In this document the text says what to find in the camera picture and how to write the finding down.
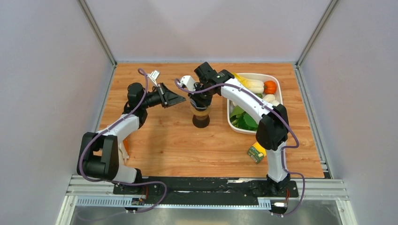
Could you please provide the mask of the brown glass coffee carafe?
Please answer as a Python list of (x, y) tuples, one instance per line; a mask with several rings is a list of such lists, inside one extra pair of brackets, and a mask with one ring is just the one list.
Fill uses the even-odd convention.
[(206, 116), (193, 115), (192, 123), (197, 128), (205, 128), (210, 123), (210, 117), (209, 117), (209, 115), (206, 115)]

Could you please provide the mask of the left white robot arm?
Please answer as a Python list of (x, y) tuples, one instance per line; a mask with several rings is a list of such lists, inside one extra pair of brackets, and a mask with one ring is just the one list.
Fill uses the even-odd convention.
[(157, 105), (164, 108), (186, 101), (159, 83), (148, 92), (140, 83), (127, 88), (128, 100), (120, 118), (107, 128), (83, 135), (77, 163), (77, 173), (88, 180), (107, 180), (125, 183), (132, 194), (143, 190), (144, 182), (139, 169), (126, 166), (129, 159), (124, 140), (139, 130), (147, 118), (147, 109)]

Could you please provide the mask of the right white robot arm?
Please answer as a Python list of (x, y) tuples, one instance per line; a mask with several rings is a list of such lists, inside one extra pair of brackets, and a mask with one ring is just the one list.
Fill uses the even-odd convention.
[(199, 113), (205, 112), (211, 105), (213, 95), (218, 94), (235, 102), (253, 119), (257, 125), (256, 141), (265, 149), (268, 161), (269, 193), (280, 196), (290, 181), (283, 152), (291, 131), (286, 108), (282, 104), (275, 106), (266, 102), (247, 89), (233, 73), (227, 70), (216, 72), (207, 62), (194, 72), (198, 81), (186, 75), (176, 81), (176, 85), (188, 93), (193, 109)]

